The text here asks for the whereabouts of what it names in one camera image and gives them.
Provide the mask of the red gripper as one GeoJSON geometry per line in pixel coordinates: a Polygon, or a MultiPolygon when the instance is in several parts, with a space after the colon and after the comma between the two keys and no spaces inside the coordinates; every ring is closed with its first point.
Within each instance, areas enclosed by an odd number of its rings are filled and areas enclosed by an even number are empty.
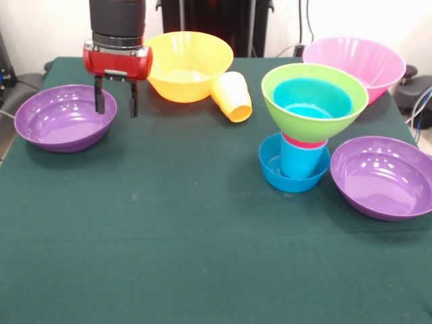
{"type": "Polygon", "coordinates": [[[151,72],[153,52],[148,46],[138,49],[107,49],[98,47],[92,40],[87,40],[83,48],[84,66],[89,74],[94,75],[95,109],[98,114],[105,113],[103,78],[129,80],[131,97],[129,100],[130,117],[138,116],[138,82],[146,80],[151,72]]]}

